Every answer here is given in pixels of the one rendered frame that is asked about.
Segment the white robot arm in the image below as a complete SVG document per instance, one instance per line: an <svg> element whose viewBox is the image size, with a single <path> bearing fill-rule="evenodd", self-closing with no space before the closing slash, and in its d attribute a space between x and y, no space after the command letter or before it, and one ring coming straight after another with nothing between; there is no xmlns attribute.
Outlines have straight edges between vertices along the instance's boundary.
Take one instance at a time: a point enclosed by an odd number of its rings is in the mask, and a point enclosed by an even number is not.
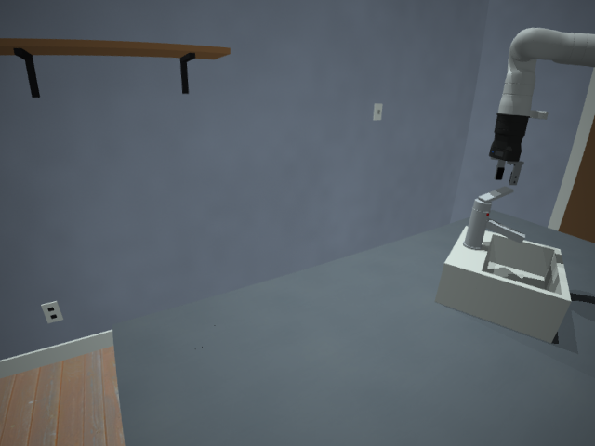
<svg viewBox="0 0 595 446"><path fill-rule="evenodd" d="M595 34L562 33L543 28L521 31L510 45L503 94L533 96L538 59L595 67Z"/></svg>

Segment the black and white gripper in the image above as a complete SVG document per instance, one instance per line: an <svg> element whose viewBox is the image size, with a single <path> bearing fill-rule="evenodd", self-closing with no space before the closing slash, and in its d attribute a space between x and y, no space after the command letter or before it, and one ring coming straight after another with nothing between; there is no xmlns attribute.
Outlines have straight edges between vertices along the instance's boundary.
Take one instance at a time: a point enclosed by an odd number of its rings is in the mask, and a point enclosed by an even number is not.
<svg viewBox="0 0 595 446"><path fill-rule="evenodd" d="M489 152L490 159L498 160L496 180L502 180L505 162L514 164L509 185L517 185L524 162L519 161L522 139L529 118L548 118L546 111L531 111L532 96L503 94L500 100L495 128L495 140Z"/></svg>

